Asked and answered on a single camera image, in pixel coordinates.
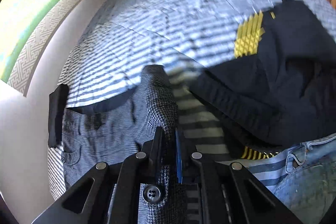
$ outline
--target jeans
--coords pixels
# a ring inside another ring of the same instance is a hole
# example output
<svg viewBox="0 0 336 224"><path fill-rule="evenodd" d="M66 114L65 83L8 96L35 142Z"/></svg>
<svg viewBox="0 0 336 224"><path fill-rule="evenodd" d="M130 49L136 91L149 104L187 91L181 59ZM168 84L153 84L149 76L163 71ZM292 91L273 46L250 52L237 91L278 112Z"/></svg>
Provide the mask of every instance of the jeans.
<svg viewBox="0 0 336 224"><path fill-rule="evenodd" d="M274 195L304 224L318 224L336 197L336 133L289 150Z"/></svg>

